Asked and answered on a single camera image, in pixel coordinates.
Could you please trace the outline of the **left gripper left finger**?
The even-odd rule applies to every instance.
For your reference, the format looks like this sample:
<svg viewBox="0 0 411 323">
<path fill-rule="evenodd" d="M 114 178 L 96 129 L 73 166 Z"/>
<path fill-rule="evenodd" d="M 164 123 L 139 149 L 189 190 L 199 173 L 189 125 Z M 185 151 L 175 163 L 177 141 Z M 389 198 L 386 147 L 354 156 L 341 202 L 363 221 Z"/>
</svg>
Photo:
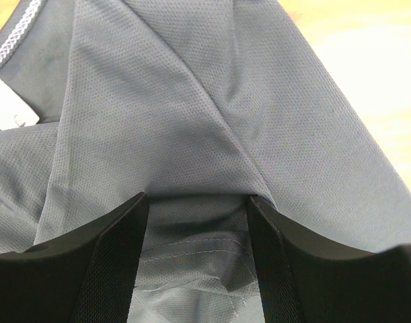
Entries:
<svg viewBox="0 0 411 323">
<path fill-rule="evenodd" d="M 142 192 L 57 238 L 0 254 L 0 322 L 126 322 L 147 220 Z"/>
</svg>

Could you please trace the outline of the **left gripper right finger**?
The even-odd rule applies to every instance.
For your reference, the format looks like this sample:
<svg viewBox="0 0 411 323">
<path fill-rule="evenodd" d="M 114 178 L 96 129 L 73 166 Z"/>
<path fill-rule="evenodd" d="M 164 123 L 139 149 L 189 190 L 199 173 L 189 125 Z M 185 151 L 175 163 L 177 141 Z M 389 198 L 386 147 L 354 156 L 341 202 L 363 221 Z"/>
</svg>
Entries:
<svg viewBox="0 0 411 323">
<path fill-rule="evenodd" d="M 247 218 L 267 322 L 411 322 L 411 244 L 351 248 L 258 196 Z"/>
</svg>

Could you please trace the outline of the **grey t shirt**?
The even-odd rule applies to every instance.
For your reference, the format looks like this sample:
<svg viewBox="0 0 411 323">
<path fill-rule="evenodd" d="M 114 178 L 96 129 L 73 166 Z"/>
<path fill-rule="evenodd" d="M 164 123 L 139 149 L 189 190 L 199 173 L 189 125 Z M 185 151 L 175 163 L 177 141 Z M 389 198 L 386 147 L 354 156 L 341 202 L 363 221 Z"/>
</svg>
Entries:
<svg viewBox="0 0 411 323">
<path fill-rule="evenodd" d="M 20 1 L 0 31 L 0 253 L 151 200 L 130 322 L 262 322 L 245 201 L 411 243 L 411 193 L 276 1 Z"/>
</svg>

